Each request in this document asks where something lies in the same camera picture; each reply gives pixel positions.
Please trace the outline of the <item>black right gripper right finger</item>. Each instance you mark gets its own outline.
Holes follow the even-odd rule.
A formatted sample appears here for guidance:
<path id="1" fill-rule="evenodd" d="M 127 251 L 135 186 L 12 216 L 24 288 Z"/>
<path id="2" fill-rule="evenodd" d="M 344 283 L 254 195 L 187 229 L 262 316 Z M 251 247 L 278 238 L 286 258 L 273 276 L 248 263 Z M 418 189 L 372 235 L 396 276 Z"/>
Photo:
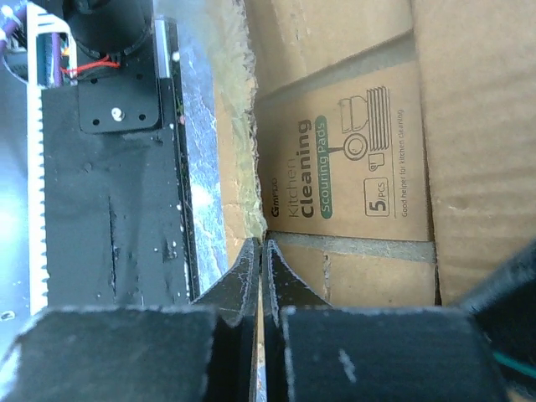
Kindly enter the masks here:
<path id="1" fill-rule="evenodd" d="M 444 307 L 333 307 L 262 251 L 270 401 L 505 401 L 476 323 Z"/>

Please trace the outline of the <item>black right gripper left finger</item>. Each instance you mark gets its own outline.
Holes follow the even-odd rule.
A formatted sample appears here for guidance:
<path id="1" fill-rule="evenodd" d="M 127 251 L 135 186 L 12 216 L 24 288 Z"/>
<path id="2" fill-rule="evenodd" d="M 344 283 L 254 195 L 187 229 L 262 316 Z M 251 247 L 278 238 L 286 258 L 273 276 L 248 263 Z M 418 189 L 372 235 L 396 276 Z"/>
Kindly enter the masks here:
<path id="1" fill-rule="evenodd" d="M 201 297 L 173 307 L 37 314 L 1 361 L 4 401 L 251 401 L 260 242 Z"/>

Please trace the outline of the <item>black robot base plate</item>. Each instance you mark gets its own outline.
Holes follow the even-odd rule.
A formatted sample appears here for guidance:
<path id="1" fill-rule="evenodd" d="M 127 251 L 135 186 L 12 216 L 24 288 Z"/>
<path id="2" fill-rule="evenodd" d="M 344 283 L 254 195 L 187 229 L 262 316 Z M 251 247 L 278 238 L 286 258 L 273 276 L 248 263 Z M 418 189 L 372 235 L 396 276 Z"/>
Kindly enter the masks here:
<path id="1" fill-rule="evenodd" d="M 198 292 L 180 80 L 159 36 L 117 69 L 42 94 L 49 307 L 185 305 Z"/>

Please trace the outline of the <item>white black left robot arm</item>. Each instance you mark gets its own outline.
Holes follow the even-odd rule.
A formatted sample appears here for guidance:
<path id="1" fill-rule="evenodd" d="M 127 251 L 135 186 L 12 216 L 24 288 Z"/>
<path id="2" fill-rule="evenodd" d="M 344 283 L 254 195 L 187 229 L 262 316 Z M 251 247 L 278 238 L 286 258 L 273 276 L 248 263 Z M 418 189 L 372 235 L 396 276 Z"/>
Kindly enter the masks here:
<path id="1" fill-rule="evenodd" d="M 151 31 L 151 1 L 64 1 L 61 11 L 79 49 L 94 59 L 132 54 Z"/>

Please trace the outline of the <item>brown cardboard express box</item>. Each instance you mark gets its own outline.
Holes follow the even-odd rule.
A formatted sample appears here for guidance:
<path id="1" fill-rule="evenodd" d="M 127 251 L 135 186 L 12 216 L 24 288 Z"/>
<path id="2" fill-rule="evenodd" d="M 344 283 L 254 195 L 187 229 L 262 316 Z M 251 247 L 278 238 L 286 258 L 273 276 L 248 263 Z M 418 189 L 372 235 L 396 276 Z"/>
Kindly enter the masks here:
<path id="1" fill-rule="evenodd" d="M 245 10 L 255 113 L 418 66 L 430 239 L 274 231 L 292 269 L 330 303 L 452 302 L 534 239 L 534 2 L 248 1 Z"/>

